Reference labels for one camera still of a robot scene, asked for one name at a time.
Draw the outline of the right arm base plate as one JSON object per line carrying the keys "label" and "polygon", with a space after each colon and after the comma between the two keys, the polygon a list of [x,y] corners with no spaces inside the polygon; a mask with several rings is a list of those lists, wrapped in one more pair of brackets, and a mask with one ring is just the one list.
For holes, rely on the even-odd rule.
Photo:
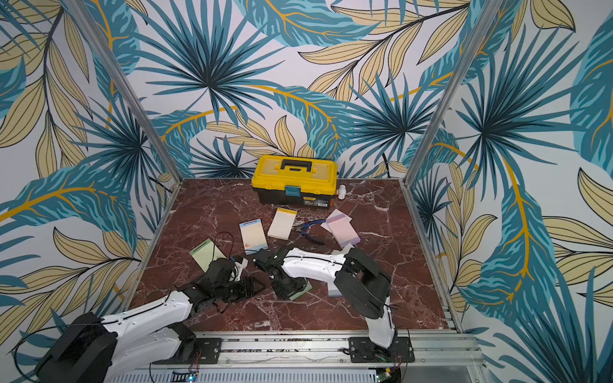
{"label": "right arm base plate", "polygon": [[395,337],[388,348],[375,345],[368,337],[348,339],[352,363],[413,363],[415,356],[410,338]]}

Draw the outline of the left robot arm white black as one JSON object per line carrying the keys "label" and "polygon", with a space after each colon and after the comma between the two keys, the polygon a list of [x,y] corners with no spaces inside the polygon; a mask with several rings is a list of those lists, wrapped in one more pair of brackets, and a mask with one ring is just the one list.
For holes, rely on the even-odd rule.
{"label": "left robot arm white black", "polygon": [[195,363],[201,356],[185,320],[219,303],[253,298],[265,285],[236,279],[236,264],[217,259],[199,278],[144,306],[98,317],[75,319],[38,362],[41,382],[105,382],[159,361]]}

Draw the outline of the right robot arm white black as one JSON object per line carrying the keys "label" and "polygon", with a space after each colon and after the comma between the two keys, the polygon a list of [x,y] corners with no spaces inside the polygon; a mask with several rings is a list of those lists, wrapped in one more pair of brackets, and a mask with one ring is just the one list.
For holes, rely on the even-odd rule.
{"label": "right robot arm white black", "polygon": [[253,261],[268,275],[282,300],[306,293],[312,280],[325,282],[365,319],[371,343],[383,349],[392,346],[397,330],[392,319],[391,277],[363,250],[324,255],[297,247],[276,253],[261,249]]}

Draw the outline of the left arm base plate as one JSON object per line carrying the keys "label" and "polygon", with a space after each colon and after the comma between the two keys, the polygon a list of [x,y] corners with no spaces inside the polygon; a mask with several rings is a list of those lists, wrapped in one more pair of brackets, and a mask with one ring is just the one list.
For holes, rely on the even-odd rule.
{"label": "left arm base plate", "polygon": [[221,351],[221,338],[195,338],[181,345],[169,359],[154,362],[154,365],[216,365]]}

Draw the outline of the grey white memo pad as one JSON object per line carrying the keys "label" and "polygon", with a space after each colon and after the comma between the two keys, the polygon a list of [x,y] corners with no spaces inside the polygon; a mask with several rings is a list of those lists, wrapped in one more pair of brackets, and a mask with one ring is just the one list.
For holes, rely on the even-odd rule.
{"label": "grey white memo pad", "polygon": [[327,284],[327,289],[328,296],[331,298],[340,298],[343,296],[338,287],[333,282],[329,282]]}

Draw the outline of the large green memo pad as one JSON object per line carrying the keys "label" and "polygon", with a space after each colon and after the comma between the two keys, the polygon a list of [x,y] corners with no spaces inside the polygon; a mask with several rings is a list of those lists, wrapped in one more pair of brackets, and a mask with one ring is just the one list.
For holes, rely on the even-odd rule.
{"label": "large green memo pad", "polygon": [[293,295],[290,296],[290,300],[291,301],[295,301],[298,298],[300,298],[301,296],[305,295],[307,292],[309,292],[312,289],[312,285],[309,281],[306,282],[306,285],[299,290],[298,292],[293,293]]}

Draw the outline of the blue topped cream memo pad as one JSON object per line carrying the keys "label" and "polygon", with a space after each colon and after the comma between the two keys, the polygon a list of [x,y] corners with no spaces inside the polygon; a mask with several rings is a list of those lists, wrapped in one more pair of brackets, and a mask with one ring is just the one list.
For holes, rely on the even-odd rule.
{"label": "blue topped cream memo pad", "polygon": [[263,231],[261,219],[241,223],[239,229],[247,256],[253,255],[260,250],[268,249],[268,242]]}

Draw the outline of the yellow topped cream memo pad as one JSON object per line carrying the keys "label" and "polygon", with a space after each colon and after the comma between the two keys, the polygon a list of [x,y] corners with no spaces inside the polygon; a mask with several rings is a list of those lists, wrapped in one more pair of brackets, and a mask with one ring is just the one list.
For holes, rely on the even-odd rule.
{"label": "yellow topped cream memo pad", "polygon": [[268,229],[268,237],[289,240],[297,213],[297,211],[279,207]]}

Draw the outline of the pink memo pad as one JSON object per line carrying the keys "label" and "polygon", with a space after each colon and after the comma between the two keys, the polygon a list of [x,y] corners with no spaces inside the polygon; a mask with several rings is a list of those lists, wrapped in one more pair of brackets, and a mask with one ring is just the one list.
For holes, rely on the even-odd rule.
{"label": "pink memo pad", "polygon": [[335,237],[338,245],[341,248],[347,245],[357,245],[361,242],[361,239],[357,231],[352,226],[351,222],[347,222],[345,219],[336,220],[329,223],[332,229],[332,235]]}

